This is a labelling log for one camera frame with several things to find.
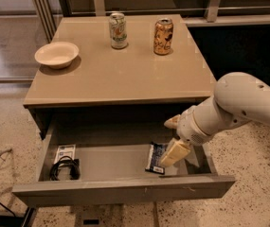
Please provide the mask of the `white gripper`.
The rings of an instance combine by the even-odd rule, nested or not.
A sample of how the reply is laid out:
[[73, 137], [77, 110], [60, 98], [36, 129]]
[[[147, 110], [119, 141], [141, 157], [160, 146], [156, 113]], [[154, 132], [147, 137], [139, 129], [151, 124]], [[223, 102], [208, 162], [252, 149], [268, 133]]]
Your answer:
[[160, 158], [162, 167], [169, 167], [184, 159], [190, 153], [190, 144], [203, 145], [215, 133], [215, 114], [210, 106], [191, 106], [174, 117], [166, 120], [164, 126], [176, 129], [182, 140], [172, 138]]

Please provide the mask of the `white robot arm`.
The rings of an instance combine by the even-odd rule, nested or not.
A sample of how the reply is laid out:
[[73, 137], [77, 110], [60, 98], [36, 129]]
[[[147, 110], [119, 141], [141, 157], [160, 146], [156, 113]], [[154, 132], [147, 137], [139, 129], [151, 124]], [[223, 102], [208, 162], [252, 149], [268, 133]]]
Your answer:
[[165, 122], [178, 137], [169, 142], [159, 164], [172, 166], [189, 155], [192, 146], [249, 121], [270, 127], [270, 86], [246, 73], [228, 73], [216, 82], [211, 97]]

